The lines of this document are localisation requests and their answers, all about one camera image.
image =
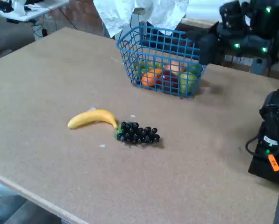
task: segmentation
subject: red apple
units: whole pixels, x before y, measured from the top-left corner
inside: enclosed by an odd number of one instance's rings
[[[185,69],[183,67],[183,63],[180,63],[180,62],[174,61],[174,60],[172,60],[171,63],[165,67],[165,69],[167,69],[168,71],[171,71],[174,76],[178,76],[179,73],[182,73],[183,71],[185,71]]]
[[[163,89],[165,91],[170,91],[172,87],[172,92],[178,92],[178,79],[174,77],[167,70],[162,72],[161,80],[159,80],[158,82],[158,84],[162,84],[162,83],[163,83]]]

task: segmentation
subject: orange tag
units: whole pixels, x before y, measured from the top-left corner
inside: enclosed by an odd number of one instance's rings
[[[275,172],[276,172],[276,171],[279,171],[279,165],[278,165],[278,163],[276,162],[274,156],[273,156],[272,154],[269,154],[269,155],[268,155],[268,159],[269,159],[269,161],[270,161],[270,163],[271,163],[271,166],[272,166],[273,170],[274,170]]]

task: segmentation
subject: blue wire basket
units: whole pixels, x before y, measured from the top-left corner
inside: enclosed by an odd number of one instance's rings
[[[131,83],[150,90],[190,97],[206,69],[198,62],[200,50],[183,31],[139,26],[117,47]]]

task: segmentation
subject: banana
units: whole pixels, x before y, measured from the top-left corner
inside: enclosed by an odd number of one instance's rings
[[[112,124],[115,129],[118,128],[115,115],[107,110],[92,110],[80,113],[69,121],[68,127],[74,129],[95,121],[104,121]]]

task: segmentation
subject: bunch of grapes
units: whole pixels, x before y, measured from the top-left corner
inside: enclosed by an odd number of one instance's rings
[[[122,122],[115,138],[126,143],[154,143],[160,142],[160,136],[156,128],[139,127],[136,122]]]

